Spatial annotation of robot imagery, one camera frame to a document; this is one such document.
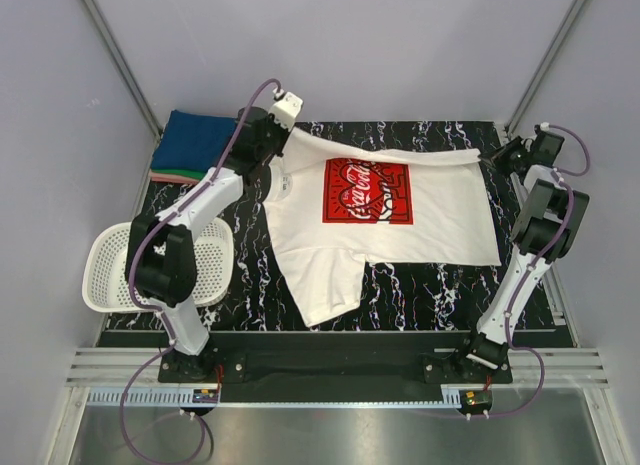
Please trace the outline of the white Coca-Cola print t-shirt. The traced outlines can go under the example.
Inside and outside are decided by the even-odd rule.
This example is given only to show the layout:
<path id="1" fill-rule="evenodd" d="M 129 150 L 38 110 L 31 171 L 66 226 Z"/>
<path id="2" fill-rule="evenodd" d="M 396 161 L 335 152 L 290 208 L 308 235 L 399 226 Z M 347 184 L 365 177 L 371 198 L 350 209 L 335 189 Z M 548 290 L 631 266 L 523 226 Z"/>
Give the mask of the white Coca-Cola print t-shirt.
<path id="1" fill-rule="evenodd" d="M 357 309 L 366 264 L 499 265 L 479 155 L 366 151 L 294 129 L 263 207 L 304 324 Z"/>

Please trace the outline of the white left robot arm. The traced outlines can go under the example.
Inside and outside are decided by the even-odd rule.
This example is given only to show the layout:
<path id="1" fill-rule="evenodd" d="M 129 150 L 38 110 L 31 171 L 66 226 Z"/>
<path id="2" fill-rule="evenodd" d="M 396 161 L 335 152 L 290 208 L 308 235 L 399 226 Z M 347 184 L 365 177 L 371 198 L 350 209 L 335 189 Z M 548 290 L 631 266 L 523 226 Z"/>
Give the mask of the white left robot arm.
<path id="1" fill-rule="evenodd" d="M 228 144 L 203 179 L 163 212 L 131 222 L 124 271 L 129 294 L 163 324 L 169 338 L 163 364 L 184 381 L 200 381 L 215 367 L 210 335 L 193 298 L 200 273 L 195 241 L 282 154 L 295 123 L 291 112 L 243 108 Z"/>

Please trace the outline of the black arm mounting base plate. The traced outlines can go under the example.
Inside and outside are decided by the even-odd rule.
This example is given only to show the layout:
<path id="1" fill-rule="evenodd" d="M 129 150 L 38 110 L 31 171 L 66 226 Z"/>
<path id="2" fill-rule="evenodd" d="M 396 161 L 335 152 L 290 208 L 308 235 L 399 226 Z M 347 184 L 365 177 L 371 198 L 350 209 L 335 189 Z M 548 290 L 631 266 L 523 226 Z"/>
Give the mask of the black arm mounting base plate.
<path id="1" fill-rule="evenodd" d="M 463 332 L 223 332 L 210 335 L 197 357 L 170 352 L 161 359 L 163 383 L 248 383 L 264 377 L 383 376 L 427 384 L 510 384 L 506 350 L 497 369 L 466 358 Z"/>

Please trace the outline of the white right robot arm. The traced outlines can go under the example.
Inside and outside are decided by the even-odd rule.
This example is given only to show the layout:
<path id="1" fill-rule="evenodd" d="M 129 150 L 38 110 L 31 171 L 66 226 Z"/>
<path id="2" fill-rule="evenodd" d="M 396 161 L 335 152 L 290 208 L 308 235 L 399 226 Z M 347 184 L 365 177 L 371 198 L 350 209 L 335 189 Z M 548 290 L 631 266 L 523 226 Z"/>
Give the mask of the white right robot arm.
<path id="1" fill-rule="evenodd" d="M 574 190 L 566 182 L 572 173 L 555 165 L 565 141 L 557 130 L 540 128 L 532 138 L 518 136 L 481 155 L 494 170 L 515 174 L 527 198 L 512 228 L 511 258 L 497 294 L 451 360 L 465 380 L 507 367 L 520 315 L 551 265 L 571 249 L 588 208 L 589 195 Z"/>

